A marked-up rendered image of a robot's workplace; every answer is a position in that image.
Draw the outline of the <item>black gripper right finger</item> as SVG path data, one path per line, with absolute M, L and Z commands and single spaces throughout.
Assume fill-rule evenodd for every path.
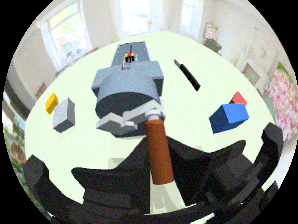
M 174 183 L 177 184 L 186 206 L 197 204 L 194 198 L 197 198 L 198 193 L 204 188 L 213 169 L 221 167 L 239 153 L 243 153 L 246 145 L 245 140 L 237 140 L 237 143 L 227 145 L 226 148 L 208 153 L 182 144 L 173 137 L 166 136 L 166 139 L 172 160 Z

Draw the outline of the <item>yellow square block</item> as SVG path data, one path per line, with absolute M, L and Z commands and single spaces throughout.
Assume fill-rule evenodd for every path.
M 57 96 L 55 95 L 55 93 L 53 93 L 53 95 L 49 96 L 47 103 L 45 103 L 45 111 L 47 111 L 49 115 L 51 115 L 56 105 L 59 105 L 59 101 L 57 101 Z

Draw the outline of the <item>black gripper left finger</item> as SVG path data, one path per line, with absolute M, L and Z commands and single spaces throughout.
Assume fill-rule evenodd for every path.
M 82 188 L 130 194 L 144 214 L 150 214 L 150 160 L 146 137 L 113 169 L 74 167 L 72 175 Z

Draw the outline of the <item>red rectangular block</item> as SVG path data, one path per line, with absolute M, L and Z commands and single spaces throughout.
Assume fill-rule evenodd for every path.
M 245 99 L 243 99 L 243 97 L 241 96 L 241 93 L 239 93 L 238 91 L 235 92 L 233 99 L 231 99 L 230 103 L 227 103 L 227 104 L 237 104 L 237 103 L 241 103 L 241 104 L 245 105 L 245 108 L 246 108 L 247 103 L 246 103 Z

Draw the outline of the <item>blue block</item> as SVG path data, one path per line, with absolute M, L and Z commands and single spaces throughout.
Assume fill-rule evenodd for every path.
M 242 123 L 250 119 L 245 105 L 222 104 L 212 116 L 209 117 L 209 123 L 212 125 L 213 135 L 218 132 L 226 132 L 229 129 L 237 128 Z

